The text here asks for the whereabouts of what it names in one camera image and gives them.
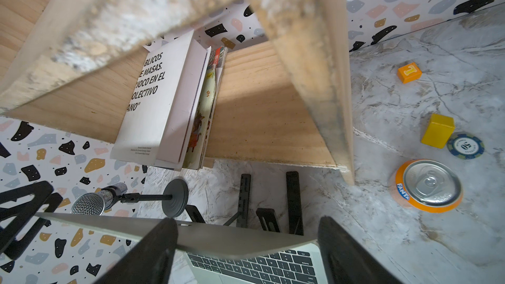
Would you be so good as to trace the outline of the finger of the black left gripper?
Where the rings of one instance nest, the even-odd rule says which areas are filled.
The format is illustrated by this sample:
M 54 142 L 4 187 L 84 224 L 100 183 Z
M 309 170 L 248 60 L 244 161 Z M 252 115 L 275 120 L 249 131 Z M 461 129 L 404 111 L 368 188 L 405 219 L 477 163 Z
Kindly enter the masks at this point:
M 48 207 L 44 210 L 46 213 L 53 213 L 63 202 L 63 197 L 54 192 L 53 186 L 47 181 L 36 182 L 31 185 L 25 185 L 10 191 L 1 193 L 1 204 L 9 201 L 16 201 L 22 197 L 32 195 L 31 201 L 16 205 L 11 208 L 1 209 L 1 221 L 12 221 L 5 228 L 1 228 L 1 252 L 11 260 L 17 260 L 22 256 L 29 244 L 38 235 L 42 227 L 49 227 L 50 220 L 38 218 L 33 226 L 26 232 L 24 237 L 16 240 L 16 236 L 35 216 L 38 210 L 43 206 Z

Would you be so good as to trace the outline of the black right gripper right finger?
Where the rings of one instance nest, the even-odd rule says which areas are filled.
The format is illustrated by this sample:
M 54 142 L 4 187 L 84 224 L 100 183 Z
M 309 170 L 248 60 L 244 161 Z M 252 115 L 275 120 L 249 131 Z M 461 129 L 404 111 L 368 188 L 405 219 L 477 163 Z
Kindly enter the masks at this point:
M 329 283 L 400 282 L 329 216 L 320 219 L 318 244 Z

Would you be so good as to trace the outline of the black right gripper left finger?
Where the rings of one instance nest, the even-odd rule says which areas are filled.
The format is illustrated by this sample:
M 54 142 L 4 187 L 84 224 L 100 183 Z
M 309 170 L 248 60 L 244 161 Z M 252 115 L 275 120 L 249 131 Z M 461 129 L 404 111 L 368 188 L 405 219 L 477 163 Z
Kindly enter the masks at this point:
M 165 218 L 97 283 L 168 283 L 176 245 L 178 225 Z

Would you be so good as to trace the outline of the silver laptop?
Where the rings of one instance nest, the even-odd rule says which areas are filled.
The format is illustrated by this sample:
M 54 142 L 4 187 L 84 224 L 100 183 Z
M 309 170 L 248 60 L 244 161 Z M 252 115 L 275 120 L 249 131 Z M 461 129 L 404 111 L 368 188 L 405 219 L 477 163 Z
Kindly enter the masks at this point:
M 38 217 L 137 243 L 163 220 L 49 213 Z M 328 283 L 320 247 L 310 237 L 175 221 L 176 252 L 182 252 L 199 283 Z

